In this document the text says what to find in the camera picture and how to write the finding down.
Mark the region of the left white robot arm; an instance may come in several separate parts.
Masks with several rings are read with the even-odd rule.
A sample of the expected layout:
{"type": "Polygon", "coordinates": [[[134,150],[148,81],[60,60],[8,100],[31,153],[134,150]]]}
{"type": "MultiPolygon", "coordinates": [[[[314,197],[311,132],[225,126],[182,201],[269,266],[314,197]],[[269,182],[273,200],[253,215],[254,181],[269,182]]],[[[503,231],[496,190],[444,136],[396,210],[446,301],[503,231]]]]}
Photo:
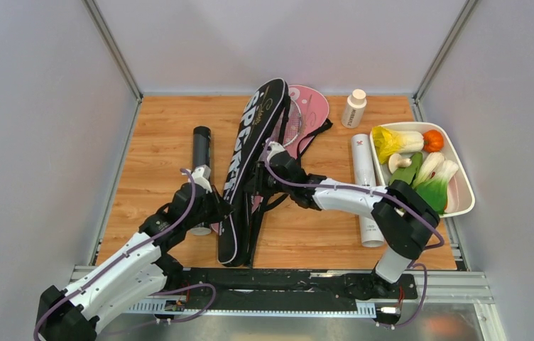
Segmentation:
{"type": "Polygon", "coordinates": [[[231,205],[209,181],[209,166],[182,173],[188,181],[122,248],[64,289],[51,286],[42,293],[34,340],[95,340],[113,319],[145,297],[181,292],[182,265],[169,250],[191,229],[231,213],[231,205]]]}

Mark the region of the pink racket cover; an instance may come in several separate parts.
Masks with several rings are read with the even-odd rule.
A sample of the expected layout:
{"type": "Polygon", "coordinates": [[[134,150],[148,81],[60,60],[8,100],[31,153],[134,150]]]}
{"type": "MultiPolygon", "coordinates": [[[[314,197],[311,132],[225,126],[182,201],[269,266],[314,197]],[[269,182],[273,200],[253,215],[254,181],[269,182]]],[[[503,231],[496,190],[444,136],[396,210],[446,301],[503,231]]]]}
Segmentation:
{"type": "MultiPolygon", "coordinates": [[[[243,143],[250,143],[249,134],[254,124],[246,119],[246,113],[247,111],[251,111],[255,114],[256,118],[260,117],[260,113],[263,110],[258,109],[257,106],[261,103],[261,98],[267,91],[256,91],[244,108],[239,135],[236,138],[236,144],[234,146],[234,155],[230,162],[231,167],[242,164],[240,150],[243,147],[243,143]]],[[[293,158],[300,159],[316,135],[332,127],[332,122],[328,119],[329,104],[323,94],[304,85],[290,85],[288,87],[288,94],[290,96],[290,102],[293,100],[299,106],[302,114],[302,128],[299,137],[292,145],[284,147],[282,142],[280,144],[293,158]]]]}

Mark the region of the black shuttlecock tube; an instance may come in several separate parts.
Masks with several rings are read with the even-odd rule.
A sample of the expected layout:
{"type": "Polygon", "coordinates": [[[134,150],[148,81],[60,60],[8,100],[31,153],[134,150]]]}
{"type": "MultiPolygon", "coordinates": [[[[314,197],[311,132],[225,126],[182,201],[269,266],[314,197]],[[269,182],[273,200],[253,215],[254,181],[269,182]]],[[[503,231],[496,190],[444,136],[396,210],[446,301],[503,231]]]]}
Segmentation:
{"type": "Polygon", "coordinates": [[[192,139],[192,169],[195,170],[198,167],[204,168],[203,177],[205,180],[210,181],[211,176],[211,131],[206,126],[196,126],[193,129],[192,139]]]}

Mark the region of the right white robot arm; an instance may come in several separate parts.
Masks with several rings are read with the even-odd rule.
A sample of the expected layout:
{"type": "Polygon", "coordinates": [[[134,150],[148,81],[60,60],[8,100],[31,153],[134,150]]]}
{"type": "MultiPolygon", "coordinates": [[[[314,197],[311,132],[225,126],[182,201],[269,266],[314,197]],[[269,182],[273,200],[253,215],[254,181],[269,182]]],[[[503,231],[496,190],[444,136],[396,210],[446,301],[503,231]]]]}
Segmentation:
{"type": "Polygon", "coordinates": [[[387,244],[371,277],[373,292],[389,297],[399,288],[401,274],[428,249],[445,241],[436,230],[440,216],[409,184],[388,186],[343,183],[306,173],[299,161],[275,141],[243,151],[241,169],[261,196],[285,193],[301,208],[335,210],[373,220],[387,244]]]}

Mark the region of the black racket cover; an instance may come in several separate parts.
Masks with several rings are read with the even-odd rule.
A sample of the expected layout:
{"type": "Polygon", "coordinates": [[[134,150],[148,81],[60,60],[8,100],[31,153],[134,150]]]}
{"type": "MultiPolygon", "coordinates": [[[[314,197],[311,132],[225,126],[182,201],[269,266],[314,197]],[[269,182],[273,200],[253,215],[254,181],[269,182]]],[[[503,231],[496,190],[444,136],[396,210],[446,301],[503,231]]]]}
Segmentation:
{"type": "Polygon", "coordinates": [[[282,113],[290,108],[288,83],[274,78],[250,97],[241,115],[222,197],[232,212],[218,227],[217,260],[222,266],[241,266],[250,249],[252,194],[246,185],[282,113]]]}

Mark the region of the white shuttlecock tube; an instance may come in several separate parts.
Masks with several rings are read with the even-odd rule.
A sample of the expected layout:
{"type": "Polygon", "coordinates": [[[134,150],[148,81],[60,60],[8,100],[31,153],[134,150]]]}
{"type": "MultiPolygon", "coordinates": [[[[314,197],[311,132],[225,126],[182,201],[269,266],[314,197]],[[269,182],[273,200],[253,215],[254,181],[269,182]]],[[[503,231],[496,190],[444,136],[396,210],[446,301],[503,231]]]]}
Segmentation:
{"type": "MultiPolygon", "coordinates": [[[[357,185],[376,186],[376,176],[368,136],[357,134],[351,138],[354,180],[357,185]]],[[[376,248],[384,245],[384,238],[374,220],[359,216],[359,229],[363,247],[376,248]]]]}

